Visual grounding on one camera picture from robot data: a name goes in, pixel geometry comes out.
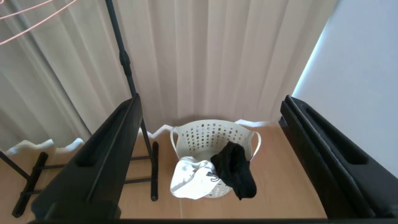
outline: clothing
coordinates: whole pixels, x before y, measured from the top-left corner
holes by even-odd
[[[211,162],[216,167],[218,177],[234,189],[240,200],[256,196],[256,183],[241,145],[228,142],[219,154],[211,157]]]
[[[199,199],[208,195],[219,181],[210,161],[198,162],[185,156],[175,166],[170,191],[178,198]]]

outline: white garment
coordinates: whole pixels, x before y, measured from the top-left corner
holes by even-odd
[[[210,161],[182,157],[175,166],[170,191],[178,198],[199,199],[208,195],[220,181],[215,173]]]

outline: white plastic basket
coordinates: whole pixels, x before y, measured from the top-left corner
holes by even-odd
[[[178,134],[176,144],[174,133]],[[252,154],[251,138],[255,133],[259,140]],[[257,131],[250,131],[236,123],[222,120],[194,121],[174,127],[170,132],[170,138],[178,158],[192,156],[198,161],[210,161],[210,158],[219,153],[228,141],[240,144],[244,148],[246,159],[251,161],[261,145],[261,136]],[[221,197],[231,189],[221,180],[206,197]]]

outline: beige curtain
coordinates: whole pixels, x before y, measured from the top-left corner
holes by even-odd
[[[0,14],[43,1],[6,1]],[[70,1],[0,21],[4,40]],[[269,121],[335,1],[114,0],[150,132],[196,119]],[[0,46],[0,147],[87,140],[130,97],[104,1],[79,0]]]

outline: black garment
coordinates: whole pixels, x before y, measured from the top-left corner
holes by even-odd
[[[216,167],[218,177],[234,189],[240,200],[256,196],[256,183],[241,145],[228,142],[219,154],[211,157],[211,162]]]

